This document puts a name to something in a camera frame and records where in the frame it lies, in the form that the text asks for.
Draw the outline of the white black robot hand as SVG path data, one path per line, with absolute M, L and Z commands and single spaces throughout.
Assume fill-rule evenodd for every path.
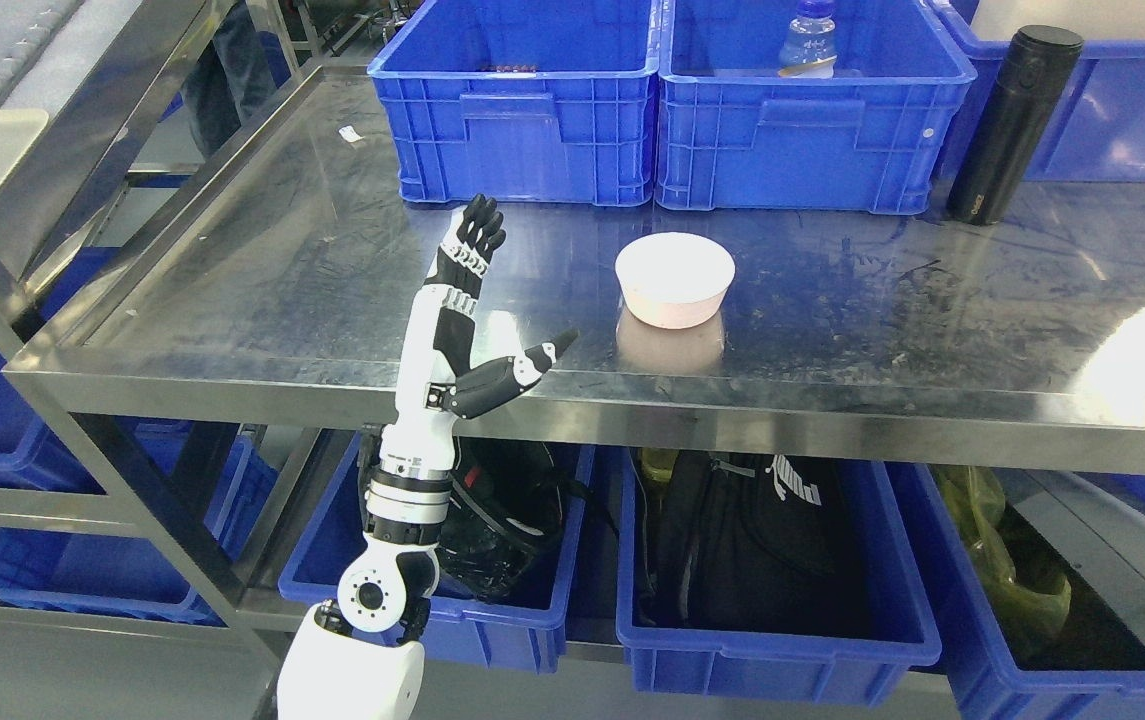
M 382 452 L 445 468 L 455 424 L 475 419 L 531 391 L 578 340 L 576 329 L 472 364 L 475 314 L 496 250 L 505 242 L 504 214 L 477 193 L 453 211 L 409 311 L 395 383 L 397 420 L 382 432 Z

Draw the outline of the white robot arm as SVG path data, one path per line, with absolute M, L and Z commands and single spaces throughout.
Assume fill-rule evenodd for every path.
M 298 626 L 276 685 L 279 719 L 412 715 L 455 464 L 448 430 L 384 430 L 363 496 L 365 547 L 335 598 L 311 606 Z

